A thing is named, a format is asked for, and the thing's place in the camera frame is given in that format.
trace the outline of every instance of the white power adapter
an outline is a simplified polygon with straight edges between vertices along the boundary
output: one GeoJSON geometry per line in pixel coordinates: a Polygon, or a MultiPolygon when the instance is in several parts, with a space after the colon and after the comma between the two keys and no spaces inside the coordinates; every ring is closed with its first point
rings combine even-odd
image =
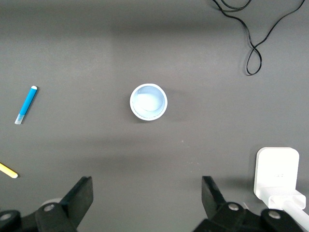
{"type": "Polygon", "coordinates": [[[309,231],[309,216],[302,211],[306,197],[296,188],[299,153],[290,147],[263,147],[257,153],[254,193],[268,208],[287,212],[309,231]]]}

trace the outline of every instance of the white round object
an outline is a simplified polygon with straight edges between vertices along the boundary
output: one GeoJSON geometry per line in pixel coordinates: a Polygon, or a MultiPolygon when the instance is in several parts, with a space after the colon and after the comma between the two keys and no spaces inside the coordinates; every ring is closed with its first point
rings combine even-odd
{"type": "Polygon", "coordinates": [[[132,92],[130,106],[138,118],[152,121],[164,114],[168,106],[168,99],[159,86],[143,84],[132,92]]]}

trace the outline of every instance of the metal bolt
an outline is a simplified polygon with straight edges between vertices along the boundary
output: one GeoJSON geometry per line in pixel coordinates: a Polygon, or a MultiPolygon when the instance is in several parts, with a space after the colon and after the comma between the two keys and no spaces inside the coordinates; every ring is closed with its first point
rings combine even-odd
{"type": "Polygon", "coordinates": [[[273,211],[273,210],[269,211],[268,215],[270,217],[274,218],[274,219],[280,219],[281,218],[280,214],[278,214],[276,211],[273,211]]]}
{"type": "Polygon", "coordinates": [[[50,204],[50,205],[48,205],[48,206],[46,206],[46,207],[44,208],[44,211],[45,211],[45,212],[51,211],[54,207],[55,207],[55,206],[54,206],[53,204],[50,204]]]}
{"type": "Polygon", "coordinates": [[[2,216],[0,217],[0,221],[5,221],[5,220],[9,219],[11,216],[12,216],[12,214],[5,214],[5,215],[2,215],[2,216]]]}
{"type": "Polygon", "coordinates": [[[238,211],[239,210],[238,205],[236,205],[234,203],[229,204],[228,207],[229,207],[230,210],[233,210],[233,211],[238,211]]]}

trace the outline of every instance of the blue pen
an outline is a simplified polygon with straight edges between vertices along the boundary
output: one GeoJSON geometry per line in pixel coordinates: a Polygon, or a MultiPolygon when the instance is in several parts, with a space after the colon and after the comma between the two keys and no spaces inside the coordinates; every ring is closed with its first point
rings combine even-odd
{"type": "Polygon", "coordinates": [[[25,116],[25,114],[26,114],[26,112],[27,112],[27,110],[28,110],[28,108],[29,108],[33,98],[34,98],[34,95],[37,92],[37,90],[38,90],[38,88],[36,86],[32,86],[31,87],[31,89],[30,89],[30,91],[29,91],[29,93],[28,93],[28,95],[27,95],[27,97],[25,99],[24,104],[23,104],[23,106],[20,109],[20,112],[19,112],[19,114],[17,116],[17,119],[15,121],[15,124],[17,124],[17,125],[21,124],[21,122],[22,122],[22,120],[23,120],[23,118],[24,118],[24,116],[25,116]]]}

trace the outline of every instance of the yellow stick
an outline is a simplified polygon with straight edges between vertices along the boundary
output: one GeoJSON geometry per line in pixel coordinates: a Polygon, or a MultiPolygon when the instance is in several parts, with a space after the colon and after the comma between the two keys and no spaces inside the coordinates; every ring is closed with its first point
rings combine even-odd
{"type": "Polygon", "coordinates": [[[18,178],[18,174],[16,172],[14,172],[12,169],[9,169],[7,166],[3,165],[2,163],[0,163],[0,171],[4,172],[11,178],[18,178]]]}

